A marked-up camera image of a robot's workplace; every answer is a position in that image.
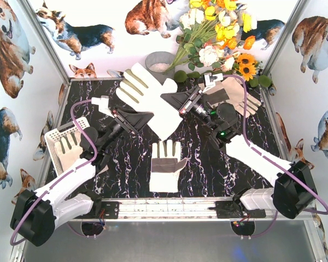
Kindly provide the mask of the white grey work glove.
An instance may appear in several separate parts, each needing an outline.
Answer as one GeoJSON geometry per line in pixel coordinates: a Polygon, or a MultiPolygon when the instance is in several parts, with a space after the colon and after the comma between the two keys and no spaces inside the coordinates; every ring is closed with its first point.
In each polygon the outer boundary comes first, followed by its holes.
{"type": "Polygon", "coordinates": [[[55,142],[54,149],[61,162],[62,170],[66,171],[77,159],[79,159],[83,148],[80,146],[81,133],[72,132],[63,136],[59,141],[55,142]]]}

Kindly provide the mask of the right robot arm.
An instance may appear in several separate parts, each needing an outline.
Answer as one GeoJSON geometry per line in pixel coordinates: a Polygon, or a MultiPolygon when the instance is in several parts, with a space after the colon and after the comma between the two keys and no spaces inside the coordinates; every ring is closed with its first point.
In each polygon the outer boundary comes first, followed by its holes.
{"type": "Polygon", "coordinates": [[[199,87],[186,92],[166,93],[161,98],[180,115],[194,115],[210,130],[213,148],[244,163],[270,184],[266,189],[244,189],[235,197],[246,210],[276,210],[296,218],[315,200],[317,190],[310,168],[302,161],[283,160],[256,146],[236,129],[237,115],[232,104],[210,107],[199,87]]]}

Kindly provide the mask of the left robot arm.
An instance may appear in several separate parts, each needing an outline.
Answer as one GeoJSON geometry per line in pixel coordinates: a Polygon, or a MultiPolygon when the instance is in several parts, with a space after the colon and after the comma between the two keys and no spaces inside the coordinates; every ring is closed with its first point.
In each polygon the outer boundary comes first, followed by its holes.
{"type": "Polygon", "coordinates": [[[110,159],[107,150],[123,133],[138,133],[154,116],[152,112],[114,110],[113,113],[113,120],[102,132],[94,127],[80,129],[83,151],[70,168],[50,183],[34,191],[26,189],[18,196],[10,221],[14,231],[11,245],[18,244],[15,238],[20,234],[23,241],[39,247],[59,226],[100,210],[101,199],[93,192],[69,196],[106,168],[110,159]]]}

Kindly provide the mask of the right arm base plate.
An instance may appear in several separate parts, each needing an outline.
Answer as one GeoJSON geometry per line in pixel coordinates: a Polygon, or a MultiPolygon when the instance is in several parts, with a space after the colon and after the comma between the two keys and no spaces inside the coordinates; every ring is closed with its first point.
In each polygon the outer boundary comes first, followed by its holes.
{"type": "Polygon", "coordinates": [[[232,201],[216,201],[215,211],[218,218],[265,218],[265,210],[247,210],[232,201]]]}

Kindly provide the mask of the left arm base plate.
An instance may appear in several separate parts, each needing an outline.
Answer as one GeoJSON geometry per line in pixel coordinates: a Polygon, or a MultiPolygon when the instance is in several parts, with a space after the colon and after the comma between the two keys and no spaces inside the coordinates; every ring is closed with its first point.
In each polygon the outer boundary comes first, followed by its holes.
{"type": "Polygon", "coordinates": [[[101,201],[94,204],[91,211],[81,215],[82,219],[118,219],[120,203],[118,201],[101,201]]]}

